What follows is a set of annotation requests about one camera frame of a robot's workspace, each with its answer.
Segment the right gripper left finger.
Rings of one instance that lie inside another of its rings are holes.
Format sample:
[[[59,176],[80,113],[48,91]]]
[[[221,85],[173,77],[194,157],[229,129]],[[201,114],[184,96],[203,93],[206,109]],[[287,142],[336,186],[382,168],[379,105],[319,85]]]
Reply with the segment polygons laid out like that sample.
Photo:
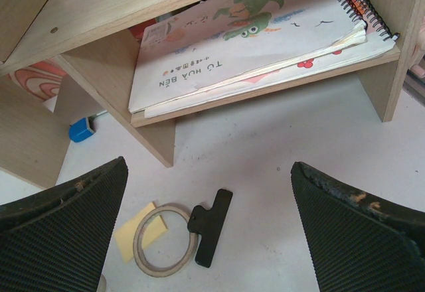
[[[96,291],[127,181],[118,157],[1,205],[1,290]]]

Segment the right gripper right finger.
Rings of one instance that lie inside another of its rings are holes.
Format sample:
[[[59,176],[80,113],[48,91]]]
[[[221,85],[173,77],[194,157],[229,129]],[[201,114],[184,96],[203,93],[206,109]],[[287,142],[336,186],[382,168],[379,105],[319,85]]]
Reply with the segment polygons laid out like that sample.
[[[320,291],[423,291],[424,213],[296,162],[292,190]]]

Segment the light wooden bookshelf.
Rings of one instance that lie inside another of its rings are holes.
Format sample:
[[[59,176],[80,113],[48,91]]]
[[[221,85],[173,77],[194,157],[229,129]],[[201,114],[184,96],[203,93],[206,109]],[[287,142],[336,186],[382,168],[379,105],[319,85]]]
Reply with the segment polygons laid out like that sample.
[[[41,188],[55,185],[70,140],[68,126],[9,78],[53,58],[159,162],[173,165],[175,118],[143,119],[128,111],[138,55],[131,26],[200,0],[1,0],[1,169]],[[393,118],[424,17],[424,0],[371,0],[397,46],[384,55],[239,96],[226,104],[349,72],[384,122]]]

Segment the black binder clip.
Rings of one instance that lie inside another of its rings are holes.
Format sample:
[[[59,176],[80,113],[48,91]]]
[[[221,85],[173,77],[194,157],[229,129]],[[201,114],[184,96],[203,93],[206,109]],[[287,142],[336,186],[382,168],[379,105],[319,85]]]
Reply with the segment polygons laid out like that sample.
[[[231,191],[221,188],[217,191],[209,210],[197,205],[191,212],[187,229],[190,233],[201,237],[195,256],[195,262],[199,266],[205,268],[211,266],[232,196]]]

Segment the pink plastic bottle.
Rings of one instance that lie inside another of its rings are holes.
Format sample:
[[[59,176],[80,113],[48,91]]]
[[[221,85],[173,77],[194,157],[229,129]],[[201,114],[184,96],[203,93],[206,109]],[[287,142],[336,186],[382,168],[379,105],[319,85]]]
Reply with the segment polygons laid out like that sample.
[[[410,71],[419,78],[424,78],[424,67],[420,66],[420,62],[424,57],[424,29],[420,29],[414,52],[410,61]]]

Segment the blue eraser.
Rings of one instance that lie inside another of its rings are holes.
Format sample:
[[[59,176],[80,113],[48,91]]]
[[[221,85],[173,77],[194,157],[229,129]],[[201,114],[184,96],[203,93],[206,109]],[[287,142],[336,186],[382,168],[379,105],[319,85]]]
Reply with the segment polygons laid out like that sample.
[[[94,133],[95,131],[88,117],[83,117],[78,120],[76,123],[72,124],[68,130],[70,140],[75,143],[79,143],[91,137]]]

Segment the spiral notebook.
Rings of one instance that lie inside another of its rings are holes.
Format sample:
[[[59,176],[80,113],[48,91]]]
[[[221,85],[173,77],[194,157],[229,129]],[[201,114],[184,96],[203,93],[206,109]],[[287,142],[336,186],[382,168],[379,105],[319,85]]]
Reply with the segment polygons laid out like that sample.
[[[369,60],[395,41],[369,0],[206,0],[146,28],[128,109],[162,115]]]

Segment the yellow sticky note pad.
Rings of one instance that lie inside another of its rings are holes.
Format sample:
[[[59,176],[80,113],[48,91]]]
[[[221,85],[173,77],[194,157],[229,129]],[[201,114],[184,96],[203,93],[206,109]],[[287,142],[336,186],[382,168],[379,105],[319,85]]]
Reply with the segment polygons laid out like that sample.
[[[134,217],[129,219],[122,227],[114,232],[114,238],[124,263],[128,263],[133,259],[133,239],[139,223],[149,212],[156,208],[156,204],[150,202],[145,208],[141,209]],[[143,235],[142,248],[146,248],[152,244],[167,231],[166,223],[161,216],[152,219]]]

